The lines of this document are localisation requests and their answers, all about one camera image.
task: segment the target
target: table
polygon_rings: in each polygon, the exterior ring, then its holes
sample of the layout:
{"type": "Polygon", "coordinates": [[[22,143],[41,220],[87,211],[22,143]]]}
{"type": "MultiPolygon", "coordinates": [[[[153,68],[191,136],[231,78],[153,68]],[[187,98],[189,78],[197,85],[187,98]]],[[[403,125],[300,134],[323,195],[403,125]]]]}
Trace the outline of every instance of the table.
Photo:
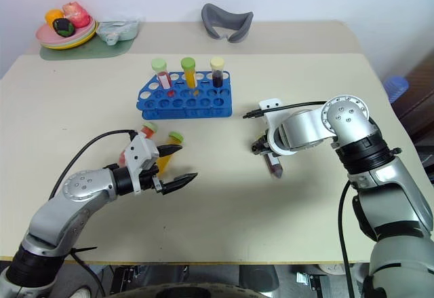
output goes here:
{"type": "MultiPolygon", "coordinates": [[[[236,45],[210,39],[199,24],[149,23],[128,54],[44,61],[30,49],[1,81],[1,258],[12,258],[31,217],[84,143],[108,130],[140,128],[143,120],[135,104],[139,89],[152,76],[152,58],[164,57],[173,71],[179,70],[183,56],[193,56],[197,70],[203,70],[215,55],[224,56],[231,72],[233,116],[157,121],[154,137],[158,144],[170,130],[185,137],[165,180],[185,172],[199,176],[176,193],[125,195],[98,211],[76,244],[98,247],[82,254],[86,261],[342,261],[337,210],[346,171],[329,140],[283,157],[283,178],[274,179],[264,160],[250,152],[264,122],[241,118],[265,98],[290,104],[348,93],[364,99],[389,147],[403,149],[401,159],[432,205],[432,186],[416,151],[343,24],[258,23],[236,45]],[[181,30],[188,30],[183,38],[177,33],[181,30]],[[286,36],[279,40],[276,30],[287,31],[286,36]]],[[[116,162],[127,141],[123,135],[101,140],[71,172],[116,162]]],[[[349,259],[367,261],[373,242],[359,230],[351,208],[355,192],[349,193],[344,207],[349,259]]]]}

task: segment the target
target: robotic arm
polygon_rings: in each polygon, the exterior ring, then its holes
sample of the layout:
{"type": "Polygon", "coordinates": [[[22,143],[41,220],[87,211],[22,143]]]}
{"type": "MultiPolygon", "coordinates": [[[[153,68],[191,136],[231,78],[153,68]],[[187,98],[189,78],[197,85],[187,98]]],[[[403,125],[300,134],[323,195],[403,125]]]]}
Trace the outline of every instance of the robotic arm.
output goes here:
{"type": "Polygon", "coordinates": [[[291,155],[332,138],[357,191],[353,209],[362,232],[376,242],[366,297],[432,297],[434,293],[433,215],[419,188],[390,150],[365,103],[337,96],[315,110],[276,110],[278,99],[259,103],[268,130],[252,145],[255,154],[291,155]]]}
{"type": "Polygon", "coordinates": [[[127,166],[81,171],[70,176],[62,193],[45,203],[32,218],[27,234],[9,268],[0,275],[0,297],[48,297],[56,274],[89,218],[118,195],[155,188],[163,195],[184,187],[197,173],[164,184],[155,162],[180,145],[156,147],[141,132],[125,149],[127,166]]]}

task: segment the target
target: test tube cap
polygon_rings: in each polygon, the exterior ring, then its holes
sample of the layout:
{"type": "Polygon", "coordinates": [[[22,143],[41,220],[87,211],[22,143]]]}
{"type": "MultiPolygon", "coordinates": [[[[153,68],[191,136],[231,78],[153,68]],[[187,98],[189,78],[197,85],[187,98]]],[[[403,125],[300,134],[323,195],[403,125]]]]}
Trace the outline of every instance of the test tube cap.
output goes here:
{"type": "Polygon", "coordinates": [[[213,57],[213,59],[211,59],[211,68],[212,69],[216,69],[219,71],[223,70],[223,66],[224,66],[224,59],[221,57],[213,57]]]}
{"type": "Polygon", "coordinates": [[[143,127],[147,127],[150,130],[152,130],[154,133],[156,133],[158,131],[158,126],[154,123],[151,122],[146,122],[143,124],[143,127]]]}
{"type": "Polygon", "coordinates": [[[167,69],[167,63],[162,58],[154,58],[151,61],[152,69],[156,72],[165,71],[167,69]]]}
{"type": "Polygon", "coordinates": [[[181,143],[184,141],[184,137],[183,137],[183,135],[181,135],[181,133],[172,131],[169,133],[169,136],[176,138],[181,143]]]}
{"type": "Polygon", "coordinates": [[[196,67],[196,62],[191,57],[184,57],[181,59],[181,67],[182,69],[194,69],[196,67]]]}

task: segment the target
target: dark liquid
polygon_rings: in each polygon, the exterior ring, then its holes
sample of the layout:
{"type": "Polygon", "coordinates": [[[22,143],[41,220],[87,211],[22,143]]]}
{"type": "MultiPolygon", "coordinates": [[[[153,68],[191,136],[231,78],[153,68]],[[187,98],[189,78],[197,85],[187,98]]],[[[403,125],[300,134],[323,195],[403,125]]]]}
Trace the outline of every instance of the dark liquid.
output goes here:
{"type": "Polygon", "coordinates": [[[212,85],[215,88],[221,88],[223,86],[223,72],[222,71],[212,72],[212,85]]]}

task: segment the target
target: green mat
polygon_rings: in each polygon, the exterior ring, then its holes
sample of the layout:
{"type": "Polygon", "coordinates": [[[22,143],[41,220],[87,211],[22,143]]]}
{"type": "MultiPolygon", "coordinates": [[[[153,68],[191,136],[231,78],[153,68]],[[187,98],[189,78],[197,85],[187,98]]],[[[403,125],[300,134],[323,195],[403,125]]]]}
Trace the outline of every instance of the green mat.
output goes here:
{"type": "Polygon", "coordinates": [[[116,57],[126,53],[131,48],[133,41],[134,39],[119,41],[115,45],[107,45],[99,36],[95,35],[95,37],[92,37],[88,42],[71,49],[54,50],[41,47],[39,55],[45,60],[116,57]]]}

